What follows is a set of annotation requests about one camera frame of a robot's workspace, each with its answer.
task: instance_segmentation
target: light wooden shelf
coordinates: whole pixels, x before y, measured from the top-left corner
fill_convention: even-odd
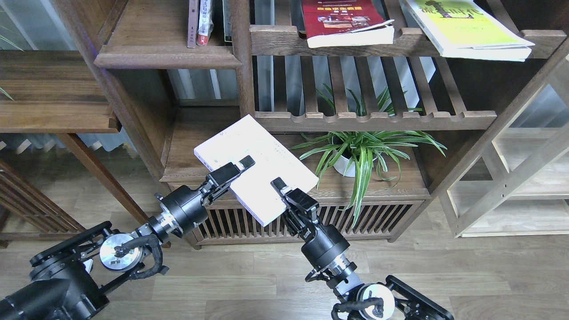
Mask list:
[[[462,237],[569,234],[564,200],[508,200],[488,212]]]
[[[0,51],[0,132],[116,133],[116,116],[76,51]]]
[[[494,186],[492,181],[460,181],[440,197],[446,214],[461,217]],[[569,207],[565,200],[525,200],[511,196],[485,213],[460,236],[514,236],[569,234]]]
[[[511,172],[535,150],[542,146],[559,129],[556,128],[509,128],[494,142],[497,154],[501,155],[502,170]],[[516,189],[513,199],[568,199],[569,156],[541,168],[538,173]]]
[[[187,0],[129,0],[95,64],[116,69],[235,69],[216,26],[207,46],[188,48]]]
[[[309,48],[306,40],[299,36],[297,27],[290,25],[290,8],[287,3],[288,0],[275,1],[275,18],[279,17],[276,26],[251,26],[253,55],[440,56],[420,28],[407,27],[398,0],[384,0],[387,18],[395,19],[393,44],[323,48]],[[498,20],[511,26],[510,28],[515,28],[501,4],[495,6],[493,10]],[[566,37],[560,30],[521,30],[519,33],[524,39],[535,43],[530,58],[539,59],[549,58]]]
[[[167,182],[172,186],[201,183],[209,171],[194,156],[193,148],[238,119],[238,107],[181,108],[174,125],[166,170],[160,181]],[[275,134],[274,136],[287,147],[304,142],[299,134]],[[307,150],[293,150],[293,153],[300,155]],[[407,151],[411,160],[401,162],[403,172],[399,183],[394,186],[394,181],[380,181],[374,173],[366,193],[366,201],[425,200],[430,198],[413,152]],[[318,164],[318,158],[309,157],[303,162],[314,171]],[[397,174],[397,165],[394,162],[388,161],[387,166],[390,171],[386,177]],[[346,202],[352,193],[352,187],[353,178],[342,177],[333,169],[329,169],[320,183],[320,188],[317,191],[311,191],[309,194],[319,202]]]

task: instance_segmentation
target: wooden cabinet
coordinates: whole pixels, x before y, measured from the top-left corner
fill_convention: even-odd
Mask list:
[[[568,25],[569,7],[563,1],[545,5],[513,0],[480,1],[514,32],[536,43],[531,59],[510,63],[441,58],[420,29],[407,26],[397,0],[383,1],[386,16],[396,21],[394,44],[318,49],[308,48],[297,27],[291,25],[289,1],[275,0],[275,25],[251,23],[250,2],[231,1],[233,45],[223,46],[221,35],[214,34],[211,45],[195,49],[185,47],[187,1],[52,1],[149,172],[166,188],[203,180],[207,172],[193,157],[193,147],[247,114],[254,116],[277,139],[290,143],[298,141],[301,131],[430,131],[449,147],[447,157],[421,147],[406,164],[409,168],[405,169],[404,179],[408,180],[395,187],[389,182],[372,182],[364,202],[366,212],[371,213],[360,221],[359,229],[347,228],[349,211],[335,211],[347,204],[351,192],[347,180],[329,177],[326,191],[312,193],[326,204],[321,212],[326,222],[335,223],[346,234],[360,232],[364,237],[367,232],[369,236],[390,241],[405,230],[433,197],[450,187],[460,170],[477,158],[480,149],[473,147],[493,122],[511,112],[520,91],[541,73],[548,72],[548,61],[566,38],[567,30],[563,28]],[[535,22],[529,14],[532,10],[542,13],[543,18]],[[286,108],[283,70],[287,55],[300,56],[305,101],[302,112]],[[337,105],[335,114],[320,110],[316,102],[312,61],[315,55],[328,57]],[[271,111],[255,108],[256,56],[272,56],[275,107]],[[366,116],[359,117],[348,109],[340,56],[354,57],[351,59],[362,96],[369,106],[374,104],[377,93],[370,85],[371,71],[366,57],[381,57],[395,116],[370,109]],[[408,57],[422,113],[407,111],[395,56]],[[432,57],[436,65],[430,80],[424,74],[420,56]],[[234,69],[238,104],[176,101],[164,76],[164,69],[169,68]],[[289,240],[280,221],[263,229],[242,213],[235,200],[219,201],[210,210],[211,220],[195,231],[193,241],[213,244]]]

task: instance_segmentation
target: plant leaf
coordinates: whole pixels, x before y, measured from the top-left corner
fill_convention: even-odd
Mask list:
[[[2,89],[2,87],[0,87],[0,92],[2,92],[6,97],[8,97],[10,100],[14,101],[14,98],[12,98],[12,96],[10,96],[6,90]]]

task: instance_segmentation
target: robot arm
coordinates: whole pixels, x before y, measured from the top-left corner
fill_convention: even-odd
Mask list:
[[[305,280],[325,281],[340,301],[332,309],[332,319],[340,319],[338,312],[347,312],[348,319],[384,320],[397,308],[406,320],[454,320],[447,310],[394,276],[388,276],[385,284],[363,283],[355,273],[356,264],[345,256],[349,243],[334,226],[318,218],[318,202],[281,178],[271,185],[286,206],[283,217],[288,230],[305,242],[301,251],[313,267]]]

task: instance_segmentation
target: white book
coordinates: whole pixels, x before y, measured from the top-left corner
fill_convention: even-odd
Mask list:
[[[235,122],[193,152],[210,171],[228,162],[237,163],[247,155],[255,160],[255,165],[233,181],[230,189],[263,227],[286,208],[271,181],[280,177],[288,186],[304,192],[318,182],[310,169],[251,116]]]
[[[524,61],[534,45],[473,0],[400,1],[443,57]]]

